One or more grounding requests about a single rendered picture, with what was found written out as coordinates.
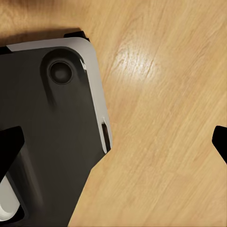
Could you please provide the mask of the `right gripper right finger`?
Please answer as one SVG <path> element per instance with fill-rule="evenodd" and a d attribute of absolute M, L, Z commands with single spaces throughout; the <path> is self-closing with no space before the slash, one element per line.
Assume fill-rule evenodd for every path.
<path fill-rule="evenodd" d="M 212 143 L 227 164 L 227 128 L 226 127 L 216 126 L 213 132 Z"/>

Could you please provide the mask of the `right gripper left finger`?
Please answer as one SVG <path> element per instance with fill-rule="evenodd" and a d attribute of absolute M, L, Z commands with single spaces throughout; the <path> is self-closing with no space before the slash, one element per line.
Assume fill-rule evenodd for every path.
<path fill-rule="evenodd" d="M 20 126 L 0 131 L 0 183 L 25 143 Z"/>

